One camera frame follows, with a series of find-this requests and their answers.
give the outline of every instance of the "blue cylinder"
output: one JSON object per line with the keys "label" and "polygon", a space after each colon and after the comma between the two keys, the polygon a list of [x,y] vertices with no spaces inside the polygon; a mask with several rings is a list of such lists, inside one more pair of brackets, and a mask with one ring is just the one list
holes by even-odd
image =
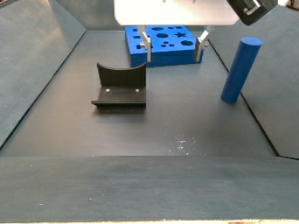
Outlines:
{"label": "blue cylinder", "polygon": [[262,42],[257,38],[244,37],[240,39],[236,56],[220,95],[220,99],[225,103],[234,103],[238,98],[240,90],[244,86],[261,44]]}

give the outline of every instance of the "gray panel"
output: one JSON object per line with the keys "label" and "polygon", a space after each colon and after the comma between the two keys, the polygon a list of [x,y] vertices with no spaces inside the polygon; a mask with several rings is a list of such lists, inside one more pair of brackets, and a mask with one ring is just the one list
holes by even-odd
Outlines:
{"label": "gray panel", "polygon": [[281,158],[1,157],[1,222],[299,219],[297,169]]}
{"label": "gray panel", "polygon": [[17,1],[0,10],[0,145],[85,31],[53,1]]}
{"label": "gray panel", "polygon": [[220,100],[226,71],[210,48],[200,65],[146,68],[145,110],[90,104],[97,62],[129,67],[121,31],[86,32],[1,156],[273,156],[241,99]]}
{"label": "gray panel", "polygon": [[252,26],[237,22],[217,28],[209,38],[226,67],[240,37],[256,36],[262,40],[242,93],[279,154],[289,158],[299,158],[297,24],[297,13],[276,6]]}
{"label": "gray panel", "polygon": [[113,0],[57,0],[57,2],[88,30],[122,30],[114,18]]}

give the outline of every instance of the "screw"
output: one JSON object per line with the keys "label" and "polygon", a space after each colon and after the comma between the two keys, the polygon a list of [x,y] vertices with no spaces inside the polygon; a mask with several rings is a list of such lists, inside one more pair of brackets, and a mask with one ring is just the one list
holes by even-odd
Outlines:
{"label": "screw", "polygon": [[140,46],[141,46],[142,48],[145,48],[145,42],[141,42],[141,43],[140,43]]}

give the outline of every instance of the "black holder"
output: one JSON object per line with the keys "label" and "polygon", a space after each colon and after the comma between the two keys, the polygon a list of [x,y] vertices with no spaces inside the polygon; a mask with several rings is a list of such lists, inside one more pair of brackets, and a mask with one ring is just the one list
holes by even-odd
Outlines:
{"label": "black holder", "polygon": [[145,63],[128,69],[113,69],[97,63],[100,91],[90,103],[105,106],[145,106]]}
{"label": "black holder", "polygon": [[245,25],[252,25],[277,5],[277,0],[256,0],[260,7],[248,14],[254,7],[253,0],[226,0],[230,8],[236,12],[238,19]]}

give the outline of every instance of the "blue block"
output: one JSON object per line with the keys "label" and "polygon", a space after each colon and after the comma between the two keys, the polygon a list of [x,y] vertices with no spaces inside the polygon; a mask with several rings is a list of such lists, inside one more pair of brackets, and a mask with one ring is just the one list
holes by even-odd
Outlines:
{"label": "blue block", "polygon": [[[152,61],[148,67],[164,67],[201,63],[193,59],[193,49],[196,38],[188,29],[181,25],[148,25],[145,33],[152,39]],[[125,27],[125,40],[130,55],[130,67],[137,67],[145,63],[146,51],[140,46],[142,41],[137,33],[136,26]]]}

